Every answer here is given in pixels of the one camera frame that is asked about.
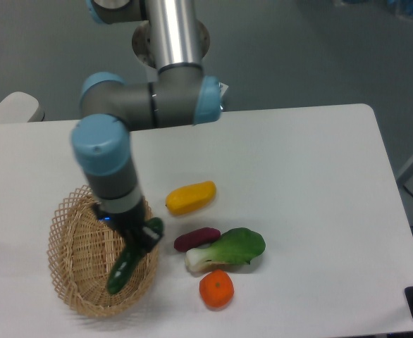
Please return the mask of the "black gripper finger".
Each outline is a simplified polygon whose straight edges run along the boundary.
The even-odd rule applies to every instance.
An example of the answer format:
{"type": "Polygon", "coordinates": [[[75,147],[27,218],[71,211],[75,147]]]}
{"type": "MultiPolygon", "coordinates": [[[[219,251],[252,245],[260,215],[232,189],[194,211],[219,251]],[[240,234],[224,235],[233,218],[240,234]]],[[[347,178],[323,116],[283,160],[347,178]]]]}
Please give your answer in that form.
{"type": "Polygon", "coordinates": [[[151,252],[164,236],[163,222],[146,222],[137,232],[141,252],[151,252]]]}
{"type": "Polygon", "coordinates": [[[132,261],[139,262],[149,251],[147,250],[147,238],[143,230],[125,231],[126,249],[130,252],[132,261]]]}

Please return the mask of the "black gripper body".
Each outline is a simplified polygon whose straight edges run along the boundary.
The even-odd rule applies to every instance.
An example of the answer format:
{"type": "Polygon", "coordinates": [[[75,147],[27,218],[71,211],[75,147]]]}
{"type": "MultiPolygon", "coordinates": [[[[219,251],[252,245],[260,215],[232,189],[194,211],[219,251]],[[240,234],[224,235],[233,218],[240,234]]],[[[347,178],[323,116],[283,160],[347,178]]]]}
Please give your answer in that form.
{"type": "Polygon", "coordinates": [[[112,230],[119,233],[126,242],[142,242],[142,228],[145,226],[146,208],[141,198],[136,205],[121,213],[104,211],[100,203],[92,205],[95,218],[106,223],[112,230]]]}

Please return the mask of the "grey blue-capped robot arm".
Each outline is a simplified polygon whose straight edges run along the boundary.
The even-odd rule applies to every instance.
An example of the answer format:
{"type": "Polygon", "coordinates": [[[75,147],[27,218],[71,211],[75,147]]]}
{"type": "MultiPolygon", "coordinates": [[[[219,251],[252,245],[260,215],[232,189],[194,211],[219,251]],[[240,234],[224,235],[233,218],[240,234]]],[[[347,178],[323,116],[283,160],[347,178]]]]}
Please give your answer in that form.
{"type": "Polygon", "coordinates": [[[130,134],[217,121],[220,83],[204,74],[192,1],[88,1],[87,7],[98,23],[149,24],[157,81],[127,85],[108,72],[89,76],[82,86],[82,117],[71,134],[75,158],[97,199],[95,214],[143,256],[161,234],[145,221],[130,134]]]}

